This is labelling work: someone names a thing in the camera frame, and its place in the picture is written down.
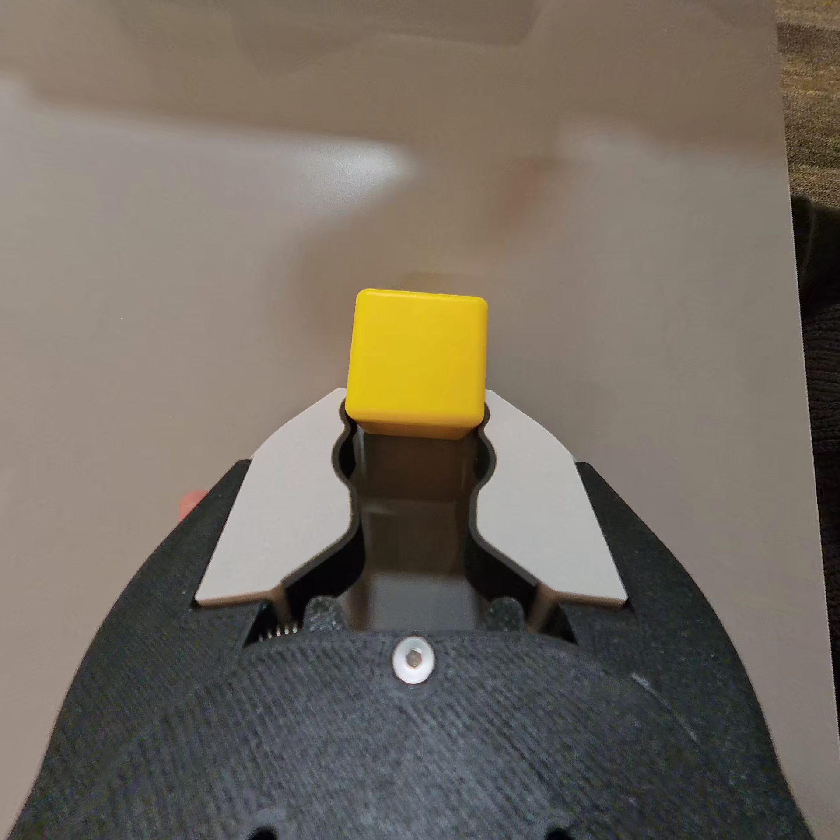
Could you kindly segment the yellow cube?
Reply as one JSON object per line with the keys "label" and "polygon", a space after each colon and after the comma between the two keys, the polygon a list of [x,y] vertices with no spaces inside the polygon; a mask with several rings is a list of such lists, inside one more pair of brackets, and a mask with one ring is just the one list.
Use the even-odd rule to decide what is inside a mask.
{"label": "yellow cube", "polygon": [[485,416],[487,330],[481,297],[361,290],[346,414],[369,434],[463,438]]}

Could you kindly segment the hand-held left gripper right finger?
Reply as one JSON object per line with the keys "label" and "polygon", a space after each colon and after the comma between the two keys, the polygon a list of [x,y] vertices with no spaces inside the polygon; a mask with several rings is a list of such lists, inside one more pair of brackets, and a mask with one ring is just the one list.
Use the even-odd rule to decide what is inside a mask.
{"label": "hand-held left gripper right finger", "polygon": [[548,632],[565,605],[621,610],[627,588],[577,460],[548,429],[492,390],[476,430],[465,573],[488,602],[519,604]]}

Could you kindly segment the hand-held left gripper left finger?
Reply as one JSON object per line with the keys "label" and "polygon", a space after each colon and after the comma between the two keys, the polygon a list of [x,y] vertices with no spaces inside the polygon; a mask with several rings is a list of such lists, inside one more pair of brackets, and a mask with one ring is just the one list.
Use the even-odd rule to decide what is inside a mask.
{"label": "hand-held left gripper left finger", "polygon": [[300,623],[310,601],[360,579],[365,550],[350,478],[355,422],[336,388],[259,446],[195,593],[201,607],[272,603]]}

